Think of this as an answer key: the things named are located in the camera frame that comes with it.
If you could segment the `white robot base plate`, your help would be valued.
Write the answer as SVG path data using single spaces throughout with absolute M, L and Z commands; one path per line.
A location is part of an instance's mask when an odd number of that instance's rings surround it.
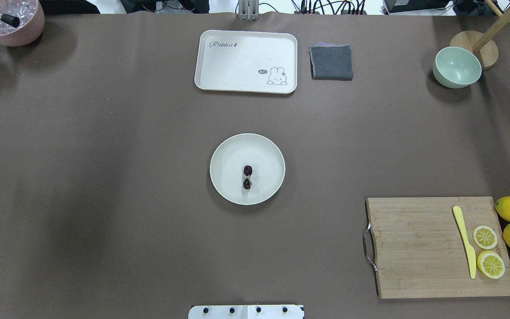
M 196 305 L 188 313 L 189 319 L 304 319 L 302 305 Z

